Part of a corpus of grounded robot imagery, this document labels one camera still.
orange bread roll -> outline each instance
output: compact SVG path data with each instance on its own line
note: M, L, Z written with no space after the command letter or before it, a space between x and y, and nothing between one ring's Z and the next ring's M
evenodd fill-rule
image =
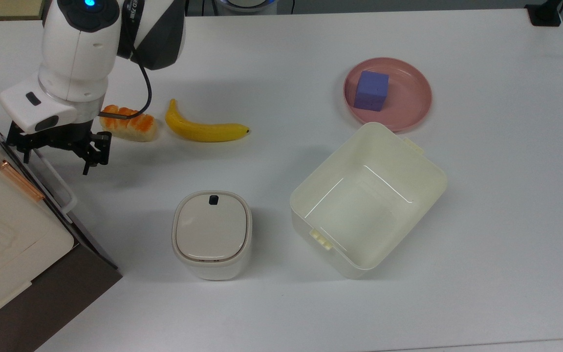
M108 105L102 111L125 115L135 114L137 112L136 110L128 108L119 109L116 105ZM111 132L112 136L134 140L136 142L149 142L153 140L158 130L158 123L150 114L141 114L129 120L101 116L99 122L103 130Z

purple cube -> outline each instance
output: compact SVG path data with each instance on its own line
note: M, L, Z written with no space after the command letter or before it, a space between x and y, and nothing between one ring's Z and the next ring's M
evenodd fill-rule
M362 71L353 106L358 109L381 111L388 95L388 74Z

yellow banana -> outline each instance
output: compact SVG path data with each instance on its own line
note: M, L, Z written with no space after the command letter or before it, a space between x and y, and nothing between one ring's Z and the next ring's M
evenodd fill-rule
M197 142L227 142L241 139L249 133L247 126L239 123L206 125L186 120L177 110L177 102L171 99L165 115L166 125L180 136Z

white plastic container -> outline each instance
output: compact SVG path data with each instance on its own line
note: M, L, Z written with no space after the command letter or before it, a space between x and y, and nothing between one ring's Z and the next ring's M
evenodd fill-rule
M343 276L373 269L447 188L444 172L380 123L367 123L290 196L295 230Z
M241 197L225 191L190 194L173 221L173 251L198 277L227 280L251 256L252 214Z

dark gray base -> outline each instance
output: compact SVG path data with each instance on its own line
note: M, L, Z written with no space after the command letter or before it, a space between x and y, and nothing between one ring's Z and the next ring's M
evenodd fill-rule
M114 267L77 245L0 309L0 352L36 350L119 279Z

